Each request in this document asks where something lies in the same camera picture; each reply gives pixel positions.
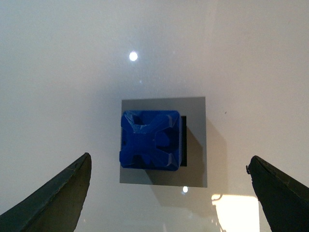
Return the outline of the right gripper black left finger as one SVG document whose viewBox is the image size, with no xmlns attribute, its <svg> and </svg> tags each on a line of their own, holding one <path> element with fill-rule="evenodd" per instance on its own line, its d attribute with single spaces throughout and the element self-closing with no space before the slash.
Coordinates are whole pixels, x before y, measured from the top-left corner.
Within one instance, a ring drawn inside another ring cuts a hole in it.
<svg viewBox="0 0 309 232">
<path fill-rule="evenodd" d="M 72 232 L 90 185 L 92 160 L 84 153 L 0 216 L 2 232 Z"/>
</svg>

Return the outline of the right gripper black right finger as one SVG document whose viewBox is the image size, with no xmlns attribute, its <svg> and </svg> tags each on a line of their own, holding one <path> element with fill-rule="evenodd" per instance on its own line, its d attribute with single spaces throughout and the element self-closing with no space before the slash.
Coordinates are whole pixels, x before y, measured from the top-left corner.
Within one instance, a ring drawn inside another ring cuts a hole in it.
<svg viewBox="0 0 309 232">
<path fill-rule="evenodd" d="M 309 230 L 309 188 L 259 156 L 246 166 L 273 232 Z"/>
</svg>

